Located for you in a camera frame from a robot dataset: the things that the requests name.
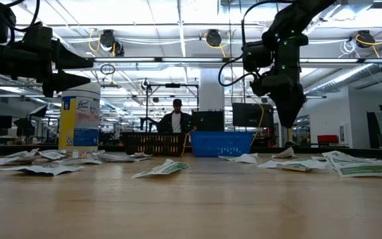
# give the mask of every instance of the desk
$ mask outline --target desk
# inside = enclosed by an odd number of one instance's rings
[[[382,239],[382,179],[190,155],[172,158],[190,170],[131,178],[165,159],[56,177],[0,171],[0,238]]]

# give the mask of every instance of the red object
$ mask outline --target red object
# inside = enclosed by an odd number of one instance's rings
[[[338,143],[337,135],[318,135],[318,143]]]

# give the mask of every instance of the pillar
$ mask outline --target pillar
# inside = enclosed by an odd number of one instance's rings
[[[223,110],[225,89],[218,82],[219,69],[201,69],[200,72],[200,111]]]

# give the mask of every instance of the plastic basket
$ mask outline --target plastic basket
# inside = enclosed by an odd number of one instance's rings
[[[179,156],[184,149],[182,133],[122,133],[126,154],[144,152],[160,156]]]
[[[250,153],[252,132],[191,133],[192,150],[196,157],[241,156]]]

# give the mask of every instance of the black jacket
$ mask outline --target black jacket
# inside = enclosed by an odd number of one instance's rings
[[[159,133],[173,133],[172,129],[172,113],[163,116],[162,120],[157,124]],[[192,117],[187,113],[180,113],[180,130],[182,133],[188,133],[194,127]]]

